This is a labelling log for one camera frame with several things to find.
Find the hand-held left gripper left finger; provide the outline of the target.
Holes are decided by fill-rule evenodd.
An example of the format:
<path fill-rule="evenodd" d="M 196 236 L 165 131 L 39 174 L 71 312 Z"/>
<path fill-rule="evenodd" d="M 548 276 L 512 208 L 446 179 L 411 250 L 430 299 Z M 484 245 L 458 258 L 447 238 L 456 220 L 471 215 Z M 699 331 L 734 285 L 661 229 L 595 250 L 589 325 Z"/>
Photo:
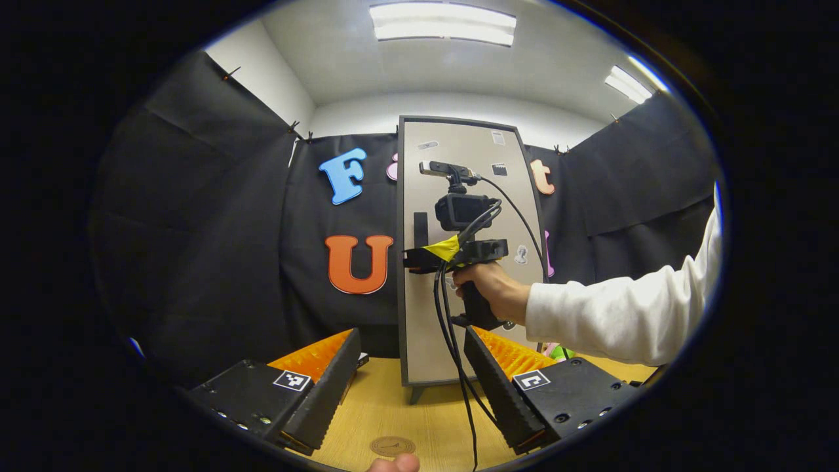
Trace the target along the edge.
<path fill-rule="evenodd" d="M 189 397 L 250 436 L 312 455 L 360 358 L 360 331 L 352 328 L 269 364 L 240 361 L 191 389 Z"/>

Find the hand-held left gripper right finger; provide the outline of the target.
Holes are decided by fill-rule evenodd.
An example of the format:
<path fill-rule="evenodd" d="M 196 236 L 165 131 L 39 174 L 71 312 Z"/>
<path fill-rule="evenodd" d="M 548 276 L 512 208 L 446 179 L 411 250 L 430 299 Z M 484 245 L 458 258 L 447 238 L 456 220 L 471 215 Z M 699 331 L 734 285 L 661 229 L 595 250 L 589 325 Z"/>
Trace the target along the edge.
<path fill-rule="evenodd" d="M 516 454 L 578 434 L 640 391 L 587 359 L 558 363 L 478 326 L 465 329 L 463 350 Z"/>

